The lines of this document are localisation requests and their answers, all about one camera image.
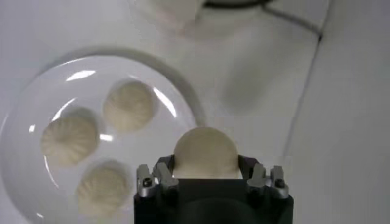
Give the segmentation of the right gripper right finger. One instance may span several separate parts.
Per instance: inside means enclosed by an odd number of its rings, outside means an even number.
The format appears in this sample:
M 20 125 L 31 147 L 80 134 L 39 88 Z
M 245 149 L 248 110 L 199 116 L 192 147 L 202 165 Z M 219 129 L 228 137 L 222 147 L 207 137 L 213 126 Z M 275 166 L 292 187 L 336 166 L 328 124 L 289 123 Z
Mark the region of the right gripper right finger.
M 238 167 L 250 193 L 263 196 L 269 191 L 272 198 L 289 197 L 282 166 L 274 166 L 267 175 L 267 169 L 257 159 L 238 155 Z

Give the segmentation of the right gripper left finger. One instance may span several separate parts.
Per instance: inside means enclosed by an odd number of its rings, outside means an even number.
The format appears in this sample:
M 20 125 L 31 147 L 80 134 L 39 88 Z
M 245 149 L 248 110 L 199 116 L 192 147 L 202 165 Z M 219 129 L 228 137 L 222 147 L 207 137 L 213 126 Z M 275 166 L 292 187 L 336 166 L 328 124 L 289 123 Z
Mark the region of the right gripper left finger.
M 137 194 L 142 198 L 151 198 L 158 190 L 163 193 L 176 191 L 179 181 L 173 175 L 174 155 L 160 157 L 152 172 L 147 164 L 139 165 L 136 174 Z

